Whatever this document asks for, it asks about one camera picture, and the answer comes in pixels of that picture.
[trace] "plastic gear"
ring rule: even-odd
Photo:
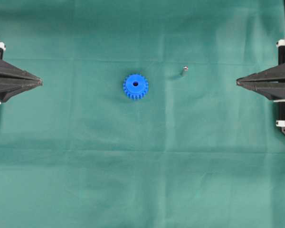
[[[149,83],[140,74],[129,75],[124,83],[123,90],[126,96],[133,100],[142,99],[149,91]]]

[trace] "metal screw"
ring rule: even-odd
[[[186,72],[189,70],[188,66],[184,66],[181,72],[182,76],[185,76]]]

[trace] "black plastic jaw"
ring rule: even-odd
[[[0,59],[0,102],[42,85],[42,80]]]
[[[261,94],[269,100],[285,99],[285,63],[239,78],[237,85]]]

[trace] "green fabric background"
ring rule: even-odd
[[[0,228],[285,228],[276,109],[235,83],[283,37],[282,0],[0,0],[44,80],[0,106]]]

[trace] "gear teeth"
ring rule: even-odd
[[[127,84],[127,80],[131,77],[131,76],[138,76],[138,77],[141,77],[141,79],[138,79],[138,81],[144,81],[145,82],[145,88],[144,88],[144,90],[142,91],[142,92],[140,92],[140,93],[135,93],[134,91],[132,92],[132,91],[129,91],[128,90],[128,88],[127,88],[127,86],[126,86],[126,84]],[[130,98],[130,99],[132,99],[132,100],[140,100],[140,99],[142,99],[143,97],[145,97],[146,96],[146,94],[148,93],[148,90],[149,90],[149,83],[148,83],[148,80],[144,77],[144,76],[142,76],[142,75],[140,75],[140,74],[132,74],[132,75],[129,75],[129,76],[127,76],[126,78],[125,78],[125,80],[123,81],[123,91],[124,91],[124,93],[125,93],[125,95],[128,97],[128,98]]]

